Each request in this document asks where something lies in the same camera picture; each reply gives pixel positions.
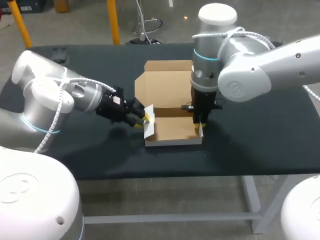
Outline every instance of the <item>black tablecloth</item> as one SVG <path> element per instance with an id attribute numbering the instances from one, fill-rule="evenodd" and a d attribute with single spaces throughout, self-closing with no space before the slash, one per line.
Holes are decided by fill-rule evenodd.
<path id="1" fill-rule="evenodd" d="M 192 44 L 68 45 L 65 66 L 134 96 L 147 60 L 189 60 Z M 31 50 L 47 58 L 52 46 Z M 22 112 L 22 91 L 11 81 L 0 107 Z M 111 124 L 74 110 L 49 156 L 78 180 L 182 176 L 308 174 L 320 172 L 320 120 L 308 94 L 290 88 L 245 103 L 226 101 L 211 113 L 202 145 L 144 147 L 142 129 Z"/>

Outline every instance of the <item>box flap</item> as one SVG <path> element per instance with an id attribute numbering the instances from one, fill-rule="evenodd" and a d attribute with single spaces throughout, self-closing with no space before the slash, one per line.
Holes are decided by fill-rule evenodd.
<path id="1" fill-rule="evenodd" d="M 144 65 L 145 72 L 162 71 L 190 71 L 192 67 L 191 60 L 168 60 L 168 61 L 147 61 Z"/>
<path id="2" fill-rule="evenodd" d="M 145 114 L 148 116 L 149 122 L 144 121 L 144 139 L 155 134 L 155 114 L 154 106 L 150 105 L 144 108 Z"/>
<path id="3" fill-rule="evenodd" d="M 144 106 L 180 108 L 191 102 L 190 75 L 190 69 L 144 72 L 135 80 L 135 97 Z"/>

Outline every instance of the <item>brown cardboard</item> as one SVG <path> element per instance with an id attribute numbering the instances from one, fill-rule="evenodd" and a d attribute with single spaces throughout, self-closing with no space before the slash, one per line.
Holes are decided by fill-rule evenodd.
<path id="1" fill-rule="evenodd" d="M 135 80 L 135 97 L 145 106 L 153 105 L 154 134 L 147 146 L 201 144 L 202 129 L 195 128 L 192 113 L 181 110 L 191 102 L 190 60 L 148 61 Z"/>

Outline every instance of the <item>yellow pole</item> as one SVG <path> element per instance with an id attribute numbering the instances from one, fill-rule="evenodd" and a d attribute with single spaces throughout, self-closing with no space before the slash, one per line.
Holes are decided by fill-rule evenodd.
<path id="1" fill-rule="evenodd" d="M 116 0 L 106 0 L 106 3 L 108 5 L 110 28 L 112 33 L 113 44 L 119 45 L 120 36 L 119 36 Z"/>
<path id="2" fill-rule="evenodd" d="M 16 0 L 8 0 L 8 5 L 14 17 L 15 23 L 20 30 L 20 33 L 24 41 L 24 45 L 27 48 L 31 48 L 32 47 L 31 39 L 27 31 L 26 25 L 24 23 L 24 20 L 22 19 L 22 16 L 20 14 L 20 10 L 18 8 Z"/>

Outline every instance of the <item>concrete floor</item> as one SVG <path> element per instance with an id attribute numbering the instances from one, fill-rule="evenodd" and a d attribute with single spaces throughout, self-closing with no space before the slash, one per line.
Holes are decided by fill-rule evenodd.
<path id="1" fill-rule="evenodd" d="M 192 42 L 201 6 L 213 0 L 145 0 L 145 18 L 161 18 L 163 27 L 149 36 L 162 43 Z M 218 0 L 238 12 L 238 25 L 290 42 L 320 32 L 320 2 L 316 0 Z M 48 3 L 45 12 L 25 14 L 34 46 L 65 44 L 112 44 L 105 0 L 73 0 L 69 13 L 58 14 Z M 131 33 L 137 13 L 134 0 L 119 0 L 121 42 Z M 0 90 L 24 50 L 17 26 L 0 30 Z M 311 87 L 320 94 L 320 87 Z M 257 176 L 261 200 L 274 183 L 274 176 Z M 156 213 L 223 212 L 245 210 L 239 177 L 190 177 L 124 179 L 79 182 L 85 216 Z M 267 233 L 253 235 L 248 221 L 128 223 L 88 225 L 89 240 L 184 239 L 184 240 L 284 240 L 279 216 Z"/>

